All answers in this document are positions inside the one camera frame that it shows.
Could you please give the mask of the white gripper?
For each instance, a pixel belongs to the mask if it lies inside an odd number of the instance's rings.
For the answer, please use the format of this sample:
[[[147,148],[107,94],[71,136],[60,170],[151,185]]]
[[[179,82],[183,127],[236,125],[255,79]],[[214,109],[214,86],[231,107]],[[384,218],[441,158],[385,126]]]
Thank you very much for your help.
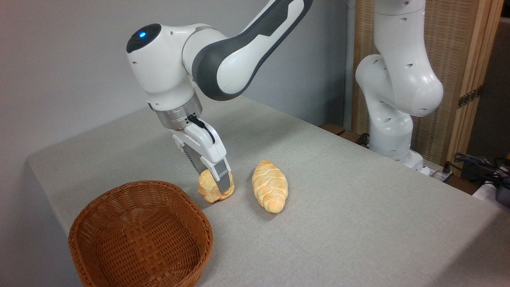
[[[215,129],[206,122],[191,122],[177,131],[173,130],[177,147],[185,153],[199,175],[209,170],[221,193],[231,188],[231,168],[226,149]]]

